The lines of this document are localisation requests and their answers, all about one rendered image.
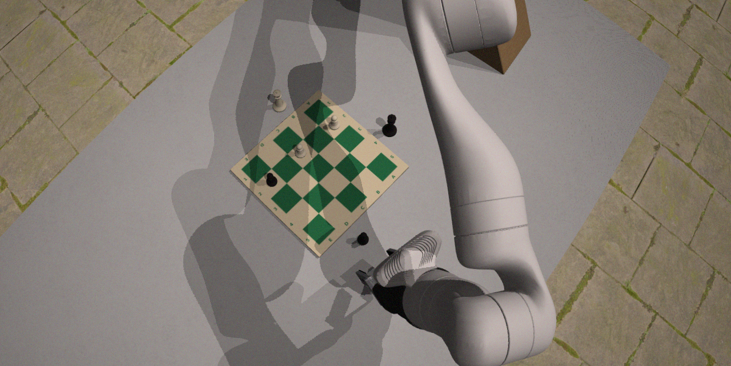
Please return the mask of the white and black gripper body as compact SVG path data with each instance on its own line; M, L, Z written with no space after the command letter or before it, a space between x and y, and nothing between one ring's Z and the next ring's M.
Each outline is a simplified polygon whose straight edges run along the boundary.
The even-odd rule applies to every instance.
M428 332L431 331L424 325L420 314L424 293L441 278L459 277L436 267L440 247L440 235L436 231L425 230L406 242L373 271L373 278L377 282L373 293L382 308L399 314L412 326Z

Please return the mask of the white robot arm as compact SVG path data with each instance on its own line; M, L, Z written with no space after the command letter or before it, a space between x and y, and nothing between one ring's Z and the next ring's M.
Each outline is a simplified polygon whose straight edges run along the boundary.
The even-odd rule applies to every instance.
M444 166L457 259L468 269L495 270L504 285L490 293L467 279L441 278L422 297L422 321L459 366L539 355L555 335L556 311L528 236L519 168L460 92L447 62L448 54L510 41L515 0L402 5Z

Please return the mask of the white pawn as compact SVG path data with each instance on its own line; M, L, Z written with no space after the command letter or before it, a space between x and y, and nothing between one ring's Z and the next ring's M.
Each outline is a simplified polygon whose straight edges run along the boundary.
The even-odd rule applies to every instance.
M338 121L338 118L336 115L333 115L331 117L331 122L329 123L329 126L332 130L337 130L340 127L340 122Z
M302 144L297 144L297 146L296 146L296 152L295 152L295 155L296 155L296 157L298 157L298 158L303 158L303 157L305 157L305 155L306 155L306 151L305 151L305 149L303 149L303 146L302 146Z

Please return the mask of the green and cream chessboard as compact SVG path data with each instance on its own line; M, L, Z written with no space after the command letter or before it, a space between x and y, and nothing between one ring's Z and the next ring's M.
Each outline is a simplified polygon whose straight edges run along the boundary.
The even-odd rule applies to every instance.
M321 257L408 168L318 90L230 170Z

